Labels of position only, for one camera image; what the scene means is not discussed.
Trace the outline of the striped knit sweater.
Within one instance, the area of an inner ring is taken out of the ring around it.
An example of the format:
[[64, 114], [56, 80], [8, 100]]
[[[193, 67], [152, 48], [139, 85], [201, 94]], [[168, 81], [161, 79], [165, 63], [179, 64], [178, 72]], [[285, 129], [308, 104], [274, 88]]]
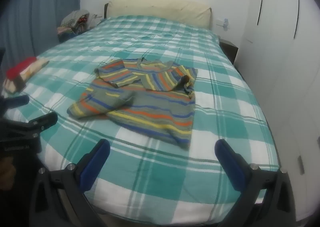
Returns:
[[67, 109], [74, 119], [106, 116], [150, 138], [188, 147], [195, 115], [197, 69], [173, 61], [116, 59]]

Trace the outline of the folded red and beige clothes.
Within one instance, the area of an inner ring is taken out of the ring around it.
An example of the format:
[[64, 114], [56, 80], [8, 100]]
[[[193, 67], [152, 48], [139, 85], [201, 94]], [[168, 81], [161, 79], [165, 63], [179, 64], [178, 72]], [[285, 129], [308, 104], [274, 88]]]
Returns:
[[26, 58], [7, 71], [3, 82], [4, 90], [10, 94], [21, 92], [26, 87], [27, 81], [48, 63], [49, 59], [47, 58]]

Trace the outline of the pile of clothes on nightstand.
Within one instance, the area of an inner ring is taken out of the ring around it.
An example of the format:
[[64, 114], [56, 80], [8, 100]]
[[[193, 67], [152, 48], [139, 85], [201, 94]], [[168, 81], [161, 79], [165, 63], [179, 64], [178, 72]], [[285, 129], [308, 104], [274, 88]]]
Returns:
[[57, 28], [60, 43], [81, 35], [88, 30], [89, 12], [84, 9], [72, 11], [67, 15]]

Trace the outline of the teal plaid bed cover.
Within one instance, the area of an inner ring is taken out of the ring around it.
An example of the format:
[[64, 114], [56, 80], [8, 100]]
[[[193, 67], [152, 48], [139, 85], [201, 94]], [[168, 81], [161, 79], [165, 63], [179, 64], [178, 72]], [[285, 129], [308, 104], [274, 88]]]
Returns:
[[220, 222], [239, 193], [215, 155], [219, 139], [248, 163], [279, 167], [263, 111], [209, 30], [108, 18], [42, 57], [48, 64], [23, 90], [29, 103], [6, 116], [57, 113], [41, 135], [50, 170], [107, 139], [110, 156], [87, 193], [105, 212], [157, 225]]

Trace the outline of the blue curtain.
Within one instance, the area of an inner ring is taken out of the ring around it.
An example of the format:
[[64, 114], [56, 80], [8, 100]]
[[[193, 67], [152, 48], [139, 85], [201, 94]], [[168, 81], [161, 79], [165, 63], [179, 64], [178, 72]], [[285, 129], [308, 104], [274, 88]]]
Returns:
[[1, 14], [1, 70], [56, 46], [57, 27], [80, 0], [10, 0]]

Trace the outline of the white wardrobe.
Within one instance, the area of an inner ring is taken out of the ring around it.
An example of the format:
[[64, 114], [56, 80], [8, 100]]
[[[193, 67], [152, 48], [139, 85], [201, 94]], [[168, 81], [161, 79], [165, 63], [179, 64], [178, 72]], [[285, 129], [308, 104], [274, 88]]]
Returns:
[[296, 219], [319, 207], [319, 7], [250, 0], [235, 65], [271, 129], [295, 197]]

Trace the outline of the dark wooden nightstand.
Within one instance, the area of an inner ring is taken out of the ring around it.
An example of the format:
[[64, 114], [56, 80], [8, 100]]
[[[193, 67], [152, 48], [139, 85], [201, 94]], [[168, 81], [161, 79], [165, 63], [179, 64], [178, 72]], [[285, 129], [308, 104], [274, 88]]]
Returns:
[[236, 55], [238, 53], [238, 47], [234, 45], [232, 42], [219, 38], [219, 46], [223, 53], [227, 56], [232, 64], [234, 64]]

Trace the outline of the cream padded headboard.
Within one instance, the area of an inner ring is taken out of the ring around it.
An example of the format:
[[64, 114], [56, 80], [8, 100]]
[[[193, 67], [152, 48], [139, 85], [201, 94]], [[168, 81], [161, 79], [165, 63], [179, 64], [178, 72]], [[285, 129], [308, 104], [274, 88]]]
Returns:
[[152, 16], [210, 29], [212, 9], [188, 0], [111, 0], [104, 6], [104, 18]]

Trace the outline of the wall socket with plug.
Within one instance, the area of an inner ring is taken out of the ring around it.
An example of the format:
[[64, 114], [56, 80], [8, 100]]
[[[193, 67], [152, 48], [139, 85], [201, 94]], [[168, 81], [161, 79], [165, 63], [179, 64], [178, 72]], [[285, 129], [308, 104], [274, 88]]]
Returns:
[[222, 27], [224, 31], [227, 31], [229, 29], [229, 21], [227, 18], [223, 20], [217, 19], [215, 23], [217, 26]]

